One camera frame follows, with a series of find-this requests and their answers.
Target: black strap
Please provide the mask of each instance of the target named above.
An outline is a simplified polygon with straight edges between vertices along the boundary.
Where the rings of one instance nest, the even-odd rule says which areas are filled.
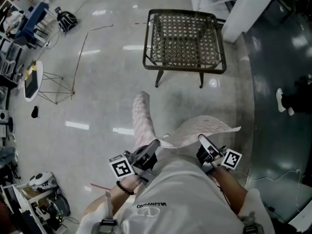
[[[124,189],[122,186],[121,186],[121,184],[120,184],[120,181],[117,181],[116,182],[116,185],[121,189],[121,190],[123,190],[126,194],[128,194],[128,195],[134,195],[135,193],[134,192],[129,192],[129,191],[127,191],[126,189]]]

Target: valentino logo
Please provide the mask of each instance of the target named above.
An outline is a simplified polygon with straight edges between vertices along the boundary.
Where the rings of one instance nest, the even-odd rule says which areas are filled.
[[[145,204],[141,204],[141,205],[137,205],[137,208],[141,208],[144,207],[146,205],[158,205],[158,206],[167,206],[166,203],[145,203]]]

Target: black bag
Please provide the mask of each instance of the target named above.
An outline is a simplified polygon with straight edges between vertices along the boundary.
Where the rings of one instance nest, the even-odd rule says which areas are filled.
[[[77,24],[78,20],[72,13],[64,11],[58,14],[58,26],[61,33],[67,33]]]

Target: shoe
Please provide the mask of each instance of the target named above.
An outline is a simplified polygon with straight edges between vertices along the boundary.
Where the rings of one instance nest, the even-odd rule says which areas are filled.
[[[279,88],[277,91],[276,91],[276,100],[277,100],[277,107],[278,107],[278,110],[282,113],[286,110],[286,108],[283,107],[282,105],[282,94],[283,94],[283,91],[281,88]]]
[[[290,107],[290,108],[288,109],[288,114],[289,114],[290,116],[294,115],[294,110],[293,110],[292,107]]]

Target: marble floor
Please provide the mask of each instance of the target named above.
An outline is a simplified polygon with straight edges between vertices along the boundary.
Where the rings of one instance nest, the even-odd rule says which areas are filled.
[[[22,90],[12,92],[9,110],[16,127],[23,181],[38,172],[53,172],[69,201],[72,217],[80,219],[85,207],[104,192],[90,183],[112,188],[116,180],[108,159],[133,148],[133,136],[113,129],[133,128],[132,103],[140,91],[151,96],[158,136],[198,115],[211,115],[231,127],[243,126],[241,132],[213,140],[246,154],[241,169],[248,170],[254,93],[243,39],[237,45],[224,43],[228,70],[222,75],[205,74],[202,89],[198,73],[184,72],[165,72],[155,88],[157,71],[145,70],[142,65],[143,23],[150,9],[191,10],[191,0],[55,0],[51,10],[57,6],[75,13],[79,25],[59,39],[58,34],[53,36],[57,25],[52,25],[49,48],[58,39],[57,44],[50,50],[24,52],[22,60],[25,65],[32,59],[42,61],[46,72],[64,76],[69,87],[76,75],[76,94],[54,105],[40,97],[26,102]],[[53,83],[45,87],[56,89]],[[36,119],[31,117],[34,106],[39,107]],[[86,124],[89,130],[68,127],[67,121]],[[75,232],[77,226],[64,223],[69,233]]]

